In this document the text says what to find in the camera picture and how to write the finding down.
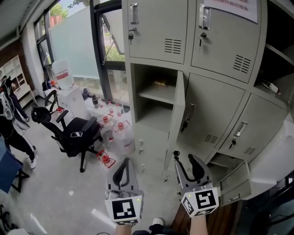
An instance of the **red label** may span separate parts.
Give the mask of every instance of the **red label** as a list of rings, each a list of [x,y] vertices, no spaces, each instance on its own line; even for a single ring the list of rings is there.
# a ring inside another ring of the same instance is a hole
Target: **red label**
[[[60,80],[60,79],[66,78],[66,77],[68,77],[68,72],[65,72],[65,73],[63,73],[61,75],[56,76],[57,80]]]

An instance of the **office chair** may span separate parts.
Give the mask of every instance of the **office chair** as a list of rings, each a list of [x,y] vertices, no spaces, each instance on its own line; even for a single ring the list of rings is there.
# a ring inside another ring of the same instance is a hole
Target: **office chair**
[[[60,151],[65,152],[68,157],[75,157],[79,153],[82,153],[80,172],[85,172],[83,168],[85,154],[87,151],[98,154],[92,146],[96,140],[102,141],[100,134],[100,125],[96,121],[96,117],[92,117],[89,121],[79,117],[75,117],[67,126],[64,122],[64,116],[68,113],[68,110],[63,111],[57,118],[56,122],[61,122],[63,131],[61,131],[55,124],[51,123],[50,111],[44,107],[33,107],[32,120],[37,123],[41,123],[54,133],[55,136],[51,136],[56,140]],[[82,132],[81,137],[71,137],[72,133]]]

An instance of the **window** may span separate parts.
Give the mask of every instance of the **window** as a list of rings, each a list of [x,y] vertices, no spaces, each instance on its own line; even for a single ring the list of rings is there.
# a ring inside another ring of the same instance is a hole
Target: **window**
[[[121,1],[100,0],[90,6],[93,2],[56,1],[35,23],[45,77],[56,79],[51,63],[67,58],[81,89],[88,88],[105,101],[129,103]]]

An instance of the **white sneaker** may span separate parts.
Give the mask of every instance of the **white sneaker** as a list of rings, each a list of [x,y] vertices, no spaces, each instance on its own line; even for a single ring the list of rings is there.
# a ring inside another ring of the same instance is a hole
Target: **white sneaker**
[[[155,218],[152,222],[152,225],[155,225],[155,224],[160,224],[160,225],[164,226],[164,220],[161,218]]]
[[[31,169],[34,169],[36,167],[37,161],[38,161],[38,155],[35,154],[34,160],[31,161]]]

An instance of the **blue chair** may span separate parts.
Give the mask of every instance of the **blue chair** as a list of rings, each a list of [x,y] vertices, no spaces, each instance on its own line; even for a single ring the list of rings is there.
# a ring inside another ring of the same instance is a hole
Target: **blue chair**
[[[9,192],[12,186],[18,192],[21,192],[22,180],[29,178],[29,175],[22,171],[23,164],[17,160],[5,145],[3,136],[0,137],[0,190]],[[18,178],[18,185],[13,185],[15,178]]]

